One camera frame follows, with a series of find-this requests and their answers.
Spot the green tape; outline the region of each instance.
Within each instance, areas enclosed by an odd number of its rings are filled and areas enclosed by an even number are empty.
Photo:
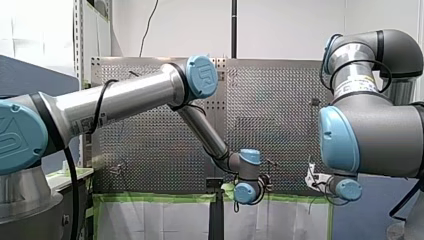
[[[89,218],[89,217],[92,217],[92,216],[94,216],[94,208],[93,207],[85,210],[85,218]]]
[[[204,203],[213,202],[214,194],[168,195],[125,192],[115,194],[94,194],[93,199],[98,202]]]
[[[186,195],[169,195],[156,193],[108,193],[94,194],[94,201],[98,202],[158,202],[158,203],[202,203],[214,202],[214,194],[186,194]],[[295,196],[285,194],[266,194],[264,200],[278,202],[296,202],[296,203],[313,203],[325,204],[327,201],[324,197]],[[224,196],[224,201],[233,201],[230,197]]]
[[[266,194],[264,200],[286,202],[286,203],[311,203],[326,204],[328,203],[324,197],[296,196],[285,194]],[[210,203],[215,201],[215,194],[156,194],[156,193],[139,193],[139,192],[124,192],[124,193],[107,193],[93,195],[94,214],[94,239],[97,239],[98,222],[102,215],[101,204],[110,202],[149,202],[149,203]],[[228,196],[224,195],[224,201],[232,202]],[[329,206],[327,236],[328,240],[332,239],[333,234],[333,206]],[[87,210],[87,216],[90,216],[90,209]]]

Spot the wire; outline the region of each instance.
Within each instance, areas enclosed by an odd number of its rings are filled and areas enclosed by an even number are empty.
[[[138,75],[137,73],[135,73],[134,71],[128,71],[130,74],[136,76],[136,77],[140,77],[140,75]]]
[[[334,177],[330,177],[328,180],[327,180],[327,184],[325,185],[325,187],[324,187],[324,197],[325,197],[325,199],[331,204],[331,205],[333,205],[333,206],[336,206],[336,207],[341,207],[341,206],[344,206],[344,205],[346,205],[346,204],[348,204],[349,203],[349,201],[348,200],[345,200],[345,202],[343,202],[343,203],[336,203],[336,202],[333,202],[333,200],[330,200],[330,198],[328,197],[328,195],[327,195],[327,189],[330,187],[330,184],[331,184],[331,181],[334,179]]]
[[[0,99],[8,99],[13,97],[18,97],[20,95],[0,95]]]
[[[330,39],[328,40],[327,46],[325,46],[325,49],[324,49],[324,56],[322,57],[321,68],[319,70],[319,80],[321,81],[321,84],[330,91],[331,91],[331,88],[327,86],[327,84],[325,84],[325,81],[324,81],[324,76],[323,76],[324,64],[327,62],[327,59],[329,57],[331,44],[333,43],[336,37],[341,37],[341,36],[343,35],[336,33],[333,36],[331,36]]]
[[[213,163],[215,164],[216,167],[218,167],[221,171],[225,172],[225,173],[229,173],[229,174],[234,174],[237,175],[237,172],[231,171],[229,169],[224,169],[220,164],[218,164],[218,162],[216,161],[216,159],[214,157],[212,157],[207,151],[206,153],[211,157]]]
[[[196,108],[197,110],[199,110],[200,112],[202,112],[202,113],[203,113],[203,115],[205,115],[205,116],[206,116],[205,109],[203,109],[203,108],[201,108],[201,107],[199,107],[199,106],[197,106],[197,105],[190,104],[190,103],[187,103],[187,104],[186,104],[186,106]]]
[[[345,200],[346,202],[344,202],[344,203],[335,203],[334,201],[332,201],[332,200],[330,200],[330,198],[328,198],[328,194],[327,194],[327,188],[330,186],[330,183],[331,183],[331,181],[334,179],[334,177],[332,176],[332,177],[330,177],[328,180],[327,180],[327,182],[325,183],[325,187],[324,187],[324,192],[321,190],[321,188],[319,188],[318,187],[318,185],[320,185],[320,184],[323,184],[323,182],[317,182],[316,180],[315,180],[315,178],[314,178],[314,174],[312,173],[312,170],[311,170],[311,168],[310,167],[308,167],[308,170],[309,170],[309,173],[311,174],[311,176],[312,176],[312,180],[314,180],[314,184],[317,186],[317,188],[318,188],[318,191],[324,196],[324,198],[325,198],[325,200],[327,200],[327,202],[329,202],[331,205],[334,205],[334,206],[344,206],[344,205],[346,205],[346,204],[348,204],[349,203],[349,201],[347,201],[347,200]]]
[[[382,62],[380,62],[380,61],[377,61],[377,60],[372,60],[372,59],[357,59],[357,60],[351,60],[351,61],[348,61],[348,62],[345,62],[345,63],[343,63],[342,65],[340,65],[334,72],[333,72],[333,74],[331,74],[331,78],[330,78],[330,91],[331,91],[331,93],[332,94],[334,94],[334,89],[333,89],[333,81],[334,81],[334,77],[336,76],[336,74],[338,73],[338,72],[340,72],[340,70],[342,70],[343,68],[345,68],[345,67],[347,67],[347,66],[349,66],[349,65],[351,65],[351,64],[353,64],[353,63],[357,63],[357,62],[369,62],[369,63],[374,63],[374,64],[377,64],[377,65],[379,65],[380,67],[383,67],[386,71],[387,71],[387,74],[389,75],[389,78],[388,78],[388,80],[387,80],[387,84],[386,84],[386,86],[385,87],[383,87],[383,89],[382,90],[379,90],[378,92],[379,93],[383,93],[383,92],[385,92],[389,87],[390,87],[390,85],[392,84],[392,78],[393,78],[393,76],[392,76],[392,71],[390,70],[390,68],[386,65],[386,64],[384,64],[384,63],[382,63]]]
[[[105,85],[103,85],[102,91],[100,92],[99,100],[97,100],[96,110],[94,111],[93,125],[91,125],[91,128],[87,132],[87,134],[93,134],[96,131],[97,125],[99,124],[99,117],[100,117],[100,110],[101,110],[102,102],[103,102],[103,96],[105,95],[105,92],[106,92],[107,87],[111,83],[115,83],[115,82],[118,82],[118,80],[116,80],[116,79],[110,79],[110,80],[108,80],[105,83]]]
[[[158,4],[159,4],[159,0],[156,0],[155,7],[153,8],[152,13],[150,14],[149,20],[147,21],[147,28],[146,28],[146,32],[144,33],[143,39],[141,40],[140,54],[138,55],[138,57],[141,57],[141,54],[143,53],[144,40],[146,40],[147,34],[149,33],[150,21],[152,20],[152,17],[156,12],[156,8],[158,7]]]
[[[74,158],[72,157],[71,150],[69,147],[63,149],[66,160],[69,166],[69,173],[71,175],[71,188],[72,188],[72,230],[71,240],[78,239],[78,222],[79,222],[79,189],[78,189],[78,178],[77,171],[75,169]]]
[[[424,178],[420,178],[420,180],[418,180],[418,182],[414,185],[414,187],[412,187],[412,189],[402,198],[402,200],[400,200],[400,202],[398,204],[396,204],[395,207],[393,207],[392,210],[390,210],[389,212],[389,216],[393,219],[397,219],[397,220],[401,220],[401,221],[406,221],[406,218],[402,218],[402,217],[397,217],[395,216],[395,214],[397,212],[399,212],[408,202],[409,200],[411,200],[411,198],[415,195],[415,193],[420,189],[420,187],[423,185],[424,183]]]

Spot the blue joint cap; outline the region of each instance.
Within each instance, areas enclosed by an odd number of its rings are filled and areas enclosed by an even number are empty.
[[[190,100],[210,97],[218,88],[215,65],[206,56],[191,56],[187,61],[186,76]]]
[[[362,196],[362,187],[353,179],[343,179],[336,185],[336,194],[346,201],[356,201]]]
[[[240,159],[253,165],[261,164],[261,153],[255,149],[241,149]]]
[[[358,142],[345,115],[334,106],[322,108],[319,125],[321,158],[325,165],[357,172],[360,164]]]
[[[0,101],[0,175],[40,160],[47,143],[47,128],[38,114],[25,106]]]
[[[256,199],[255,189],[248,183],[239,183],[234,189],[234,200],[241,204],[250,204]]]

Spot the pegboard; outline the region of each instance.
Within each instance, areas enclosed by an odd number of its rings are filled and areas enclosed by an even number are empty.
[[[318,112],[328,93],[319,81],[320,62],[228,59],[225,65],[230,149],[260,150],[261,172],[271,175],[275,191],[309,192],[304,180],[309,159],[316,171],[325,171]],[[313,98],[321,104],[312,106]]]
[[[167,61],[157,58],[93,58],[92,81],[124,80],[130,71],[153,73]],[[217,93],[198,101],[208,120],[233,151],[261,151],[261,171],[279,193],[310,193],[304,177],[308,159],[321,164],[318,111],[327,103],[318,61],[212,59],[219,75]],[[313,98],[321,101],[312,106]],[[96,192],[205,192],[211,170],[200,142],[167,106],[114,123],[93,138]]]

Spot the metal post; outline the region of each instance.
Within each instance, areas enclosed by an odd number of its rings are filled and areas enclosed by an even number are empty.
[[[224,180],[222,177],[207,178],[208,193],[215,193],[215,202],[209,206],[209,237],[208,240],[224,240],[224,196],[221,189]]]
[[[231,58],[237,58],[237,0],[233,0],[231,9]]]

